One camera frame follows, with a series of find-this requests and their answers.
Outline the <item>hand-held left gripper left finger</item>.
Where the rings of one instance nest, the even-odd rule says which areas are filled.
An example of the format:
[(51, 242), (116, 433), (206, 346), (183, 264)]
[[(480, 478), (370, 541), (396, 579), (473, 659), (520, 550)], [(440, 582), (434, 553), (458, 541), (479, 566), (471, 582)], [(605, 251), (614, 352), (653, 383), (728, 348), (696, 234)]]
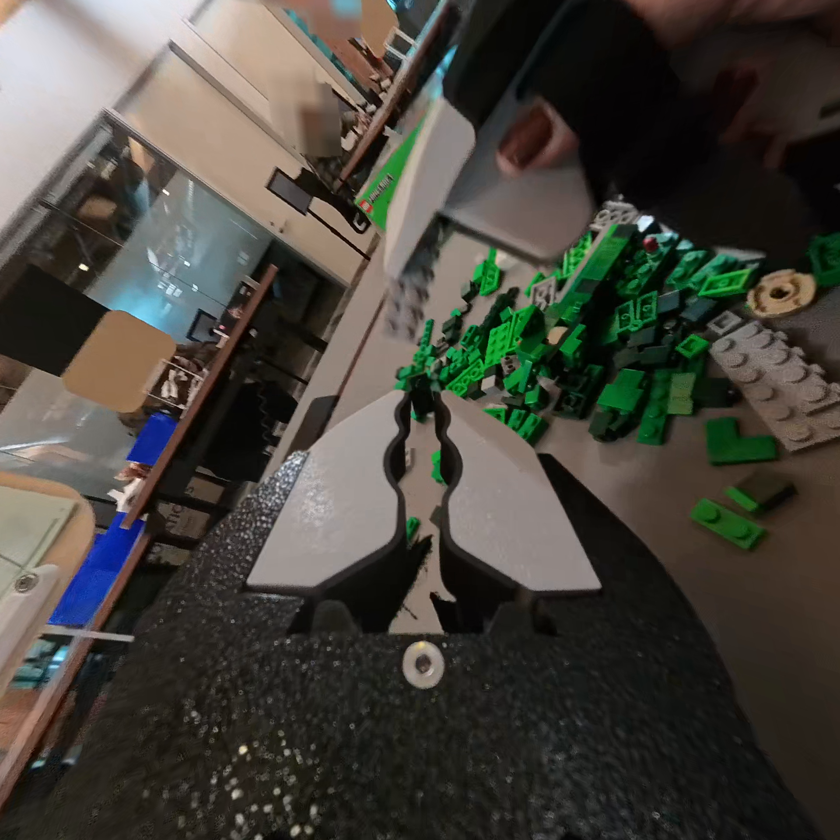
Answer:
[(310, 447), (245, 580), (247, 592), (338, 602), (361, 631), (385, 634), (420, 560), (408, 548), (410, 396), (392, 390)]

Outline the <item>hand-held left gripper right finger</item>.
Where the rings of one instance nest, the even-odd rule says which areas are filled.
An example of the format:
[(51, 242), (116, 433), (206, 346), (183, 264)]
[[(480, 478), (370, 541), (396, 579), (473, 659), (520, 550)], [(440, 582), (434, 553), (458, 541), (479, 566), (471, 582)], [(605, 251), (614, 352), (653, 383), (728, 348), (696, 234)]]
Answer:
[(446, 392), (435, 405), (440, 469), (439, 569), (452, 602), (446, 632), (484, 632), (512, 605), (594, 595), (602, 582), (538, 454), (480, 406)]

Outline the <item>pile of green toy bricks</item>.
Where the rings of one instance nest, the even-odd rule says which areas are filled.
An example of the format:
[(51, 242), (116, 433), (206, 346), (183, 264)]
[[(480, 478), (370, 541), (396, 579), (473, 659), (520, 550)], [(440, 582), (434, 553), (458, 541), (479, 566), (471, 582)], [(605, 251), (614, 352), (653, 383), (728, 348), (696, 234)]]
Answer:
[[(838, 286), (838, 235), (818, 237), (808, 258), (816, 296)], [(747, 303), (769, 274), (760, 257), (699, 248), (656, 225), (614, 224), (580, 237), (524, 292), (501, 288), (499, 262), (490, 249), (439, 334), (427, 320), (396, 371), (413, 419), (448, 392), (485, 399), (487, 414), (532, 445), (558, 417), (588, 421), (601, 444), (635, 435), (659, 447), (679, 417), (751, 408), (710, 348), (746, 321), (778, 331)], [(779, 456), (787, 452), (776, 441)]]

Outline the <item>long grey studded plate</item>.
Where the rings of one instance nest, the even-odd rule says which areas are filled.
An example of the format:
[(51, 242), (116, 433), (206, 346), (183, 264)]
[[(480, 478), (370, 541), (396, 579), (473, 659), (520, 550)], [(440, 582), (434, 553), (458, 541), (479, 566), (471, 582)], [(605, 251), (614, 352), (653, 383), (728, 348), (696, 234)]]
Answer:
[(413, 262), (389, 280), (385, 295), (384, 326), (393, 338), (414, 341), (424, 325), (429, 289), (434, 281), (432, 265)]

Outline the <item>black desk panel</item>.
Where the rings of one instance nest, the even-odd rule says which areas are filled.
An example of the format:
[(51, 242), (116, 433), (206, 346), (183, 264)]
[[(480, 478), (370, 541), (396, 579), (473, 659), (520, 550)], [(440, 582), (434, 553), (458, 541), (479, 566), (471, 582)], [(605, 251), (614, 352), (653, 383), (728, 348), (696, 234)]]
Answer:
[(329, 425), (339, 399), (338, 395), (321, 395), (309, 403), (291, 440), (290, 452), (308, 450), (320, 439)]

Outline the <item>wooden-edged desk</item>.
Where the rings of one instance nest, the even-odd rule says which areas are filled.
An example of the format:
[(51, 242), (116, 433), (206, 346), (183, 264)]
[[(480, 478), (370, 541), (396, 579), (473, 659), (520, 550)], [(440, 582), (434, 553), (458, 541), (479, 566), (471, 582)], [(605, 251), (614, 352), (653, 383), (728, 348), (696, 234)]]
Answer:
[(405, 95), (415, 88), (422, 64), (430, 51), (446, 40), (442, 33), (449, 19), (452, 18), (454, 10), (455, 2), (442, 1), (437, 4), (419, 37), (415, 40), (414, 46), (410, 48), (407, 57), (402, 60), (400, 69), (395, 75), (382, 106), (375, 113), (349, 161), (334, 181), (333, 190), (336, 193), (339, 193), (349, 183), (353, 174), (360, 169), (365, 157), (368, 156), (371, 147), (384, 135), (385, 129), (389, 126), (389, 121), (400, 108)]
[[(126, 510), (122, 526), (128, 529), (136, 521), (143, 520), (140, 537), (93, 620), (87, 626), (77, 627), (102, 631), (124, 591), (130, 586), (135, 572), (145, 565), (146, 556), (153, 546), (162, 544), (184, 551), (195, 548), (198, 538), (167, 531), (159, 511), (161, 503), (206, 514), (206, 525), (209, 528), (230, 511), (235, 491), (215, 476), (204, 476), (203, 479), (223, 488), (224, 493), (216, 502), (187, 496), (185, 492), (224, 414), (233, 404), (238, 388), (258, 363), (260, 342), (268, 330), (268, 313), (262, 311), (262, 308), (276, 276), (277, 267), (268, 266), (259, 284), (252, 286), (251, 296), (240, 318), (227, 341), (217, 350), (203, 383), (182, 415), (169, 444)], [(15, 689), (8, 700), (5, 696), (10, 682), (5, 693), (2, 693), (2, 805), (5, 805), (19, 778), (26, 772), (94, 644), (100, 643), (86, 639), (59, 638), (70, 642), (66, 657), (44, 688), (27, 691)]]

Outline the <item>grey desk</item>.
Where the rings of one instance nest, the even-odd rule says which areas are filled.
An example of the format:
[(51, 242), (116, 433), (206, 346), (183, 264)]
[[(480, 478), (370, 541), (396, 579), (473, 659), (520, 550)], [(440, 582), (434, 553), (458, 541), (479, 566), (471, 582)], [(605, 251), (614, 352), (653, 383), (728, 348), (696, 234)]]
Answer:
[(274, 647), (287, 746), (308, 748), (295, 813), (313, 805), (321, 838), (823, 838), (682, 591), (554, 458), (537, 501), (571, 504), (599, 590), (514, 584), (455, 535), (467, 406), (436, 427), (447, 674), (424, 698), (382, 634), (311, 625)]

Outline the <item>person's right hand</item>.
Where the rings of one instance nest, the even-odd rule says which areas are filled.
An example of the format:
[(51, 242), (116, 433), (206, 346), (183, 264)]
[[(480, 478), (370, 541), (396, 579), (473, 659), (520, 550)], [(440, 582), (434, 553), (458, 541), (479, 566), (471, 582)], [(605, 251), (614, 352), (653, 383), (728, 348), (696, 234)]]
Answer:
[(816, 70), (838, 76), (838, 2), (627, 2), (668, 54), (686, 100), (686, 178), (706, 185), (727, 152), (777, 167)]

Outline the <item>green toy set box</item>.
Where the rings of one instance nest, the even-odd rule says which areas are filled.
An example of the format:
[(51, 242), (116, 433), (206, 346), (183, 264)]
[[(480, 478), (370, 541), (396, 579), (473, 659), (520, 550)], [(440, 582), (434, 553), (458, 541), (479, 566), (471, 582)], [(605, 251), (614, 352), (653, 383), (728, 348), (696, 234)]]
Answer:
[(425, 117), (422, 117), (412, 132), (400, 136), (399, 143), (385, 155), (382, 165), (373, 172), (355, 198), (355, 206), (382, 234), (386, 231), (387, 215), (396, 188), (424, 122)]

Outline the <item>black sign stand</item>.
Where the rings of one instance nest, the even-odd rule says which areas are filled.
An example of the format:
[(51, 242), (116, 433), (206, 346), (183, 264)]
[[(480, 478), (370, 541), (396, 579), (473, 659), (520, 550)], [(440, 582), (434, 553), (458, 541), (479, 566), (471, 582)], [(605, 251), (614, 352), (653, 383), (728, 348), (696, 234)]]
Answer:
[(314, 201), (321, 201), (331, 206), (355, 235), (366, 233), (371, 228), (371, 220), (348, 198), (328, 189), (316, 173), (303, 169), (296, 178), (290, 178), (287, 173), (277, 167), (272, 172), (266, 184), (266, 189), (300, 215), (314, 218), (364, 261), (370, 261), (371, 258), (366, 252), (357, 246), (353, 240), (347, 238), (341, 230), (316, 213), (312, 205)]

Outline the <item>tan book stand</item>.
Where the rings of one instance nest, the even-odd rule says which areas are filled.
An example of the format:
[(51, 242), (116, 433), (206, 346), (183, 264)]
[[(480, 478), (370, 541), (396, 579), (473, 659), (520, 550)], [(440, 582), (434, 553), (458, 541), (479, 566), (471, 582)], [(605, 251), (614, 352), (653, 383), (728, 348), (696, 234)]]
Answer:
[(153, 398), (180, 408), (206, 375), (173, 338), (125, 311), (107, 311), (60, 376), (68, 393), (114, 413), (138, 411)]
[(360, 26), (360, 39), (378, 60), (386, 56), (404, 60), (416, 45), (415, 38), (401, 29), (390, 2), (362, 1)]

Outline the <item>blue storage bin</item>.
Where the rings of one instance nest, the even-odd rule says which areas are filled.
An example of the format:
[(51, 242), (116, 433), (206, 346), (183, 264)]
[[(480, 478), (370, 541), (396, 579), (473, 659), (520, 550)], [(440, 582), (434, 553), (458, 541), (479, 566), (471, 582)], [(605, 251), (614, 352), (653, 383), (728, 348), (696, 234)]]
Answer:
[(164, 413), (152, 414), (137, 434), (135, 443), (126, 455), (126, 461), (144, 466), (154, 466), (169, 444), (178, 421)]
[(124, 528), (124, 519), (125, 513), (116, 513), (108, 529), (96, 535), (48, 625), (85, 627), (93, 620), (144, 529), (143, 520)]

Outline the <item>green L-shaped plate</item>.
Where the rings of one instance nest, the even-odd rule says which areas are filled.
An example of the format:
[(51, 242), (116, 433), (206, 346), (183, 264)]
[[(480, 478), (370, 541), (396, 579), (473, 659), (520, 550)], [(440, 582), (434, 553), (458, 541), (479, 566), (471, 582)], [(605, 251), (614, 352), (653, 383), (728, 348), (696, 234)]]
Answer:
[(778, 443), (769, 435), (744, 435), (739, 420), (721, 416), (706, 422), (707, 459), (712, 466), (738, 466), (775, 461)]

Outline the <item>tan round piece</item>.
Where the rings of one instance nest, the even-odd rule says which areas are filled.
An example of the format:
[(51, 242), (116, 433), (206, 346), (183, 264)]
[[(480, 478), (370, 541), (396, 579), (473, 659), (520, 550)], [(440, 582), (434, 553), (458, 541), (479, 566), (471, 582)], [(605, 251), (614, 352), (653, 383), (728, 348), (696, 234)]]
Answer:
[(781, 269), (763, 276), (749, 290), (747, 303), (757, 319), (778, 319), (810, 307), (817, 292), (812, 274)]

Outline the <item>large grey studded plate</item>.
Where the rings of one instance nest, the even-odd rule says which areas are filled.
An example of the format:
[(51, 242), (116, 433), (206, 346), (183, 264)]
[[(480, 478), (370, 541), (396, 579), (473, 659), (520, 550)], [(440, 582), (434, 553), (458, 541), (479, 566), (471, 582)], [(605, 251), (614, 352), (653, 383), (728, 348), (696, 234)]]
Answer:
[(789, 453), (839, 439), (839, 386), (784, 332), (746, 321), (710, 356)]

